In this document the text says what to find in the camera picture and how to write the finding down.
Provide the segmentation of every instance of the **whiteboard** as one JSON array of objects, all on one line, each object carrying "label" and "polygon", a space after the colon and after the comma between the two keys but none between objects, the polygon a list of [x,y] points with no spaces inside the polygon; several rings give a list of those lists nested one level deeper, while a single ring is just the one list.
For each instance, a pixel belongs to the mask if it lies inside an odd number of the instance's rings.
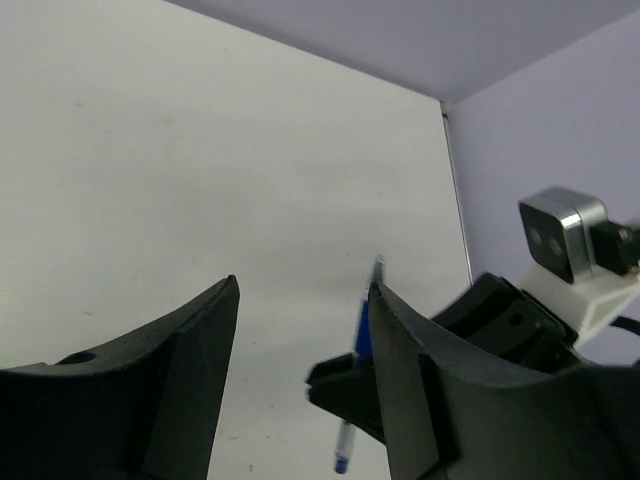
[{"label": "whiteboard", "polygon": [[[427,315],[469,281],[437,102],[157,0],[0,14],[0,366],[236,274],[210,478],[335,478],[303,381],[350,348],[375,255]],[[349,475],[388,478],[384,448],[359,434]]]}]

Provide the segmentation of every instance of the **white surface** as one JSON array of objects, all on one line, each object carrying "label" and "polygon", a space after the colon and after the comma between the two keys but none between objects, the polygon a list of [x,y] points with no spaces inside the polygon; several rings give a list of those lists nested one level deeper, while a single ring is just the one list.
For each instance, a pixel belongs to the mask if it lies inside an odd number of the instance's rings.
[{"label": "white surface", "polygon": [[[518,279],[530,255],[518,200],[550,185],[640,213],[640,11],[450,108],[452,157],[474,275]],[[640,303],[627,312],[640,318]],[[582,349],[629,363],[640,339],[607,329]]]},{"label": "white surface", "polygon": [[[228,273],[210,477],[329,479],[310,366],[374,256],[422,313],[468,282],[436,102],[152,0],[0,3],[0,365],[107,341]],[[388,477],[358,435],[349,478]]]},{"label": "white surface", "polygon": [[439,100],[459,101],[638,0],[169,0]]},{"label": "white surface", "polygon": [[518,286],[533,295],[577,334],[576,348],[608,327],[640,294],[638,276],[619,277],[604,269],[569,284],[533,263]]}]

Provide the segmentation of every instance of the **blue marker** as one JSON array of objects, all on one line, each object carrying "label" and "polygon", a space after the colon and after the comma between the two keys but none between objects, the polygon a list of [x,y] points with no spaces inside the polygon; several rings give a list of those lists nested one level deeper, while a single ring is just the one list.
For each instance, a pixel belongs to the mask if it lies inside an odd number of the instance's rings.
[{"label": "blue marker", "polygon": [[[384,259],[382,255],[376,257],[371,274],[371,282],[383,282]],[[353,346],[354,366],[358,357],[371,355],[371,337],[369,336],[369,302],[365,294],[362,299],[362,310],[360,311],[360,323],[356,331],[356,339]],[[353,450],[353,441],[356,436],[356,427],[347,421],[342,421],[338,432],[338,444],[336,445],[336,463],[334,470],[336,473],[345,474],[349,467],[349,459]]]}]

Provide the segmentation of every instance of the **pen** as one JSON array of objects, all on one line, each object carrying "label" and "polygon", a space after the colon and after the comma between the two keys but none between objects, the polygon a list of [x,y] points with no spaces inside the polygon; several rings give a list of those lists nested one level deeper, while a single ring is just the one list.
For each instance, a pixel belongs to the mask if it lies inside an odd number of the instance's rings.
[{"label": "pen", "polygon": [[[384,259],[382,255],[376,257],[371,273],[370,282],[383,282]],[[368,286],[367,292],[362,299],[362,309],[360,310],[360,322],[356,330],[356,339],[353,346],[353,365],[357,365],[358,357],[371,355],[371,338],[369,336],[369,301]],[[334,470],[336,473],[345,474],[349,467],[349,459],[353,450],[353,441],[356,435],[356,427],[343,420],[338,431],[338,443],[336,445],[336,456]]]}]

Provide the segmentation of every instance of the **silver camera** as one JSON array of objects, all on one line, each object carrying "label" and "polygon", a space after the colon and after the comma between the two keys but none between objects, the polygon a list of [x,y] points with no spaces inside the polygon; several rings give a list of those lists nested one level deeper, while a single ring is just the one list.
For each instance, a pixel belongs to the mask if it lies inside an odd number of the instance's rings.
[{"label": "silver camera", "polygon": [[596,261],[590,229],[608,219],[601,200],[552,187],[522,200],[520,216],[538,264],[568,283],[593,277]]}]

